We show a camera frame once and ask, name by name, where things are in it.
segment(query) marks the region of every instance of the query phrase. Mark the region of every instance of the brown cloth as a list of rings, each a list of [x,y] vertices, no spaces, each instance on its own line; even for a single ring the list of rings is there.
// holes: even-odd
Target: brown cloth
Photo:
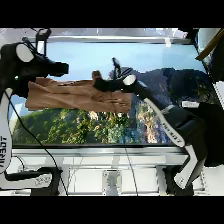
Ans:
[[[26,101],[28,110],[44,108],[79,108],[95,112],[128,113],[131,108],[131,94],[101,92],[93,87],[99,76],[93,72],[93,80],[57,82],[50,78],[37,77],[35,83],[29,82]]]

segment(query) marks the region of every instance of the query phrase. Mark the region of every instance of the brown towel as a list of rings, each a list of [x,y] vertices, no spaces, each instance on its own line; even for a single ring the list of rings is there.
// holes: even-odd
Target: brown towel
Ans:
[[[79,108],[95,112],[128,113],[131,107],[131,94],[101,92],[93,87],[99,72],[93,72],[93,80],[57,82],[50,78],[38,77],[29,82],[26,101],[28,110],[44,108]]]

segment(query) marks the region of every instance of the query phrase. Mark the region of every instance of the robotic arm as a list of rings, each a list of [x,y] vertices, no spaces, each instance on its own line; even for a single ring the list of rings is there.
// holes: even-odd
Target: robotic arm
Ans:
[[[36,39],[47,41],[50,35],[41,34]],[[60,171],[55,167],[40,168],[37,171],[24,171],[7,174],[12,157],[12,137],[8,125],[8,108],[12,94],[21,96],[21,83],[34,81],[36,77],[48,74],[62,76],[68,73],[68,64],[54,62],[37,52],[37,49],[25,39],[14,44],[6,44],[0,50],[0,189],[31,189],[31,195],[37,195],[33,189],[45,188],[44,195],[56,195]]]
[[[190,186],[200,175],[207,157],[203,139],[206,128],[204,121],[183,108],[161,103],[135,75],[125,75],[116,80],[97,79],[94,87],[101,91],[134,93],[155,111],[171,141],[179,147],[185,147],[189,155],[175,173],[174,181],[181,189]]]

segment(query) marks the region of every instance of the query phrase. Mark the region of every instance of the white circle on robot joint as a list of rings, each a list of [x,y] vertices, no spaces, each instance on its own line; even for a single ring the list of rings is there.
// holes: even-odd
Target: white circle on robot joint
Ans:
[[[124,80],[123,80],[123,83],[126,85],[126,86],[130,86],[131,84],[133,84],[136,80],[136,76],[135,75],[129,75],[127,76]]]
[[[30,62],[34,58],[30,49],[24,44],[18,44],[16,46],[16,54],[18,58],[23,62]]]

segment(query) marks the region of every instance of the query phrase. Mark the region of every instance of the blue sky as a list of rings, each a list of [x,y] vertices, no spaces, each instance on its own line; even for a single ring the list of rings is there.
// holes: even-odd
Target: blue sky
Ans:
[[[113,69],[112,57],[117,58],[121,66],[140,72],[165,67],[205,72],[202,63],[195,60],[197,52],[193,45],[173,44],[167,48],[165,44],[58,42],[48,43],[47,56],[53,61],[69,64],[69,74],[52,77],[54,80],[91,79],[93,70],[99,70],[104,78],[108,78],[108,73]],[[12,102],[25,103],[25,99],[13,96]],[[23,106],[20,115],[27,113]]]

